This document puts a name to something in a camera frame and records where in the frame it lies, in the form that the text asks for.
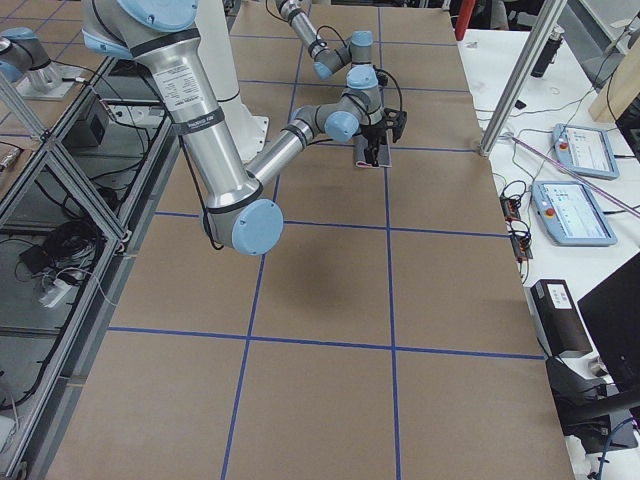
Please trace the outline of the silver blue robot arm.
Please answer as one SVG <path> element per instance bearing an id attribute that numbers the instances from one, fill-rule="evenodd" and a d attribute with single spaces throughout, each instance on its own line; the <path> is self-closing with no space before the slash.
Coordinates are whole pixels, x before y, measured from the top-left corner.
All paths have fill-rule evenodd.
<path id="1" fill-rule="evenodd" d="M 273 1 L 278 16 L 295 32 L 304 45 L 313 65 L 314 72 L 321 80 L 327 80 L 344 67 L 373 66 L 373 33 L 368 30 L 356 30 L 340 44 L 332 48 L 321 35 L 323 26 L 316 28 L 306 10 L 303 1 Z"/>
<path id="2" fill-rule="evenodd" d="M 165 108 L 204 180 L 201 203 L 205 233 L 217 243 L 251 256 L 279 241 L 283 213 L 263 188 L 317 136 L 346 142 L 361 135 L 364 158 L 377 166 L 381 145 L 398 141 L 407 113 L 383 104 L 381 76 L 372 63 L 372 34 L 356 31 L 340 49 L 331 50 L 318 34 L 300 1 L 279 1 L 281 19 L 292 27 L 326 79 L 344 66 L 346 87 L 332 104 L 307 105 L 248 164 L 241 160 L 223 108 L 198 55 L 201 43 L 196 1 L 85 1 L 83 35 L 88 49 L 146 67 Z"/>

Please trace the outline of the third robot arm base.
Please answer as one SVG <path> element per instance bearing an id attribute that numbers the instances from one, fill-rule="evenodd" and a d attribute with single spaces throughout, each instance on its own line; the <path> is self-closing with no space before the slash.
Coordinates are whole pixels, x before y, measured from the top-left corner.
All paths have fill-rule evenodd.
<path id="1" fill-rule="evenodd" d="M 54 64 L 33 30 L 15 27 L 1 32 L 1 73 L 25 99 L 60 100 L 73 86 Z"/>

